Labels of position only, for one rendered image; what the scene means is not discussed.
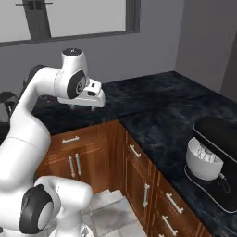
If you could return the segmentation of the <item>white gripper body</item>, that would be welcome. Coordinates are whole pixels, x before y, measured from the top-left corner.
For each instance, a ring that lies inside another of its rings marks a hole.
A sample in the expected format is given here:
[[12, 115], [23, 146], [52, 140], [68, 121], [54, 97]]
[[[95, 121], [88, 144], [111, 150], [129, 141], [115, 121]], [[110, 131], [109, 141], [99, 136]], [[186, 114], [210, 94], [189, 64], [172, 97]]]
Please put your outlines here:
[[92, 106], [92, 107], [103, 107], [106, 103], [106, 98], [104, 91], [101, 90], [99, 94], [95, 96], [85, 94], [80, 94], [74, 99], [57, 98], [57, 101], [61, 104], [75, 105], [75, 106]]

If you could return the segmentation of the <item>wooden drawer front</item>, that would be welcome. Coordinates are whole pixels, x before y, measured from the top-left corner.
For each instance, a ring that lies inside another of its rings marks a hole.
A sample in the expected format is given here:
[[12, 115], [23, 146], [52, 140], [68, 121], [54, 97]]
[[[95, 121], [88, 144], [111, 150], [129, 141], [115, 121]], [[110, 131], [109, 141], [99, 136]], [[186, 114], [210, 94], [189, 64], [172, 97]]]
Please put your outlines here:
[[[104, 122], [74, 131], [67, 131], [53, 135], [52, 142], [47, 154], [56, 154], [57, 152], [62, 150], [69, 150], [72, 148], [95, 143], [103, 143], [105, 145], [109, 145], [117, 137], [118, 124], [119, 122], [117, 120], [111, 120], [109, 122]], [[80, 139], [75, 142], [62, 144], [63, 139], [67, 140], [75, 136], [79, 136]]]
[[134, 163], [142, 171], [145, 177], [151, 178], [153, 175], [153, 163], [145, 154], [139, 144], [126, 132], [127, 152], [134, 160]]
[[[162, 215], [168, 216], [168, 222], [171, 224], [174, 230], [178, 231], [177, 236], [172, 235], [166, 223], [163, 221]], [[157, 208], [153, 208], [152, 228], [155, 229], [160, 235], [164, 235], [165, 237], [185, 237], [185, 233], [181, 227], [181, 224], [165, 208], [161, 208], [161, 212], [158, 212]]]
[[[183, 207], [183, 212], [180, 215], [175, 207], [166, 197], [166, 193], [172, 193], [172, 198], [179, 207]], [[165, 208], [171, 215], [181, 224], [184, 230], [185, 237], [198, 237], [201, 230], [201, 222], [195, 216], [193, 211], [186, 205], [181, 199], [178, 193], [171, 187], [171, 184], [164, 178], [160, 171], [156, 172], [154, 182], [154, 196], [153, 196], [153, 208], [157, 208], [158, 212], [161, 212], [161, 208]]]

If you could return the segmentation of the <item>wooden cupboard door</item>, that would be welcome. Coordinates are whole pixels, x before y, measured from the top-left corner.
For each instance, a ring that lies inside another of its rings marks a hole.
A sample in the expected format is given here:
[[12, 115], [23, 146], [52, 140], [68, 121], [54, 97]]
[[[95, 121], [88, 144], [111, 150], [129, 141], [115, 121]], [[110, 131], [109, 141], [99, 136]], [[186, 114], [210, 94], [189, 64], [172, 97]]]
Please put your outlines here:
[[[151, 178], [145, 177], [142, 171], [134, 163], [130, 157], [125, 160], [125, 194], [126, 197], [141, 225], [146, 228], [149, 216], [149, 203], [151, 199], [152, 181], [154, 178], [154, 170]], [[150, 185], [148, 190], [148, 205], [143, 208], [144, 184]]]
[[71, 154], [66, 151], [45, 156], [43, 162], [37, 169], [37, 177], [57, 176], [61, 178], [73, 179], [70, 172], [69, 156], [71, 156]]
[[101, 144], [74, 149], [80, 155], [80, 181], [92, 186], [94, 193], [119, 189], [119, 150]]

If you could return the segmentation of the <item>black appliance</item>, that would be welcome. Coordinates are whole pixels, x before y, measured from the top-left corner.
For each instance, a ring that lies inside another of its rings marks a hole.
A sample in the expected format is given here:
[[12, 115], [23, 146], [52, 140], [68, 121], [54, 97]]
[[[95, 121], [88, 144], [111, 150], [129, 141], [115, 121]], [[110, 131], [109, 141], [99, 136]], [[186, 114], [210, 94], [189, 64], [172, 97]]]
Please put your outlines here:
[[0, 121], [0, 144], [6, 138], [10, 128], [10, 117], [13, 111], [13, 107], [17, 102], [17, 96], [12, 92], [1, 92], [0, 93], [0, 104], [5, 106], [7, 112], [6, 121]]

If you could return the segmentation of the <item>grey framed window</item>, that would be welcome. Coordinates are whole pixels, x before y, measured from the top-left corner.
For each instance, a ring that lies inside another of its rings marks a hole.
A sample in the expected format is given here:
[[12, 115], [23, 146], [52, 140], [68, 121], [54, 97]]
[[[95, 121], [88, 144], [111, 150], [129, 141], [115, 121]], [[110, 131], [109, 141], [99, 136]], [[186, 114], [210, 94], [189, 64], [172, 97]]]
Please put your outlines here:
[[141, 0], [0, 0], [0, 45], [137, 33]]

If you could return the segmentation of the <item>white mixer bowl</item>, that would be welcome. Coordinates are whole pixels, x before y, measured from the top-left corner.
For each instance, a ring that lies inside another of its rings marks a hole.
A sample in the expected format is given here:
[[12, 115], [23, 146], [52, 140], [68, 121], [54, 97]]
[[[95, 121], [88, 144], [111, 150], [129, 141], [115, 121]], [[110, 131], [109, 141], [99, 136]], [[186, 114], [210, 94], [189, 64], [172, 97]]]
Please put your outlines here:
[[186, 163], [192, 174], [204, 181], [216, 179], [224, 162], [195, 138], [188, 142]]

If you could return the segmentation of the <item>black stand mixer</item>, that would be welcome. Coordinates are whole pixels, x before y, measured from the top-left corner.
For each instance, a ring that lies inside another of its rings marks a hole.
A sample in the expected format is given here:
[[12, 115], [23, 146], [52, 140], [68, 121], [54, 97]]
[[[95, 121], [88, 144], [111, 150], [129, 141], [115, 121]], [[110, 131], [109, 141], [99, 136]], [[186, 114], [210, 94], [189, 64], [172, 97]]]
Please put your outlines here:
[[184, 167], [186, 176], [222, 210], [237, 213], [237, 125], [222, 118], [200, 118], [193, 126], [193, 138], [217, 155], [224, 164], [218, 177], [212, 181], [195, 177], [187, 163]]

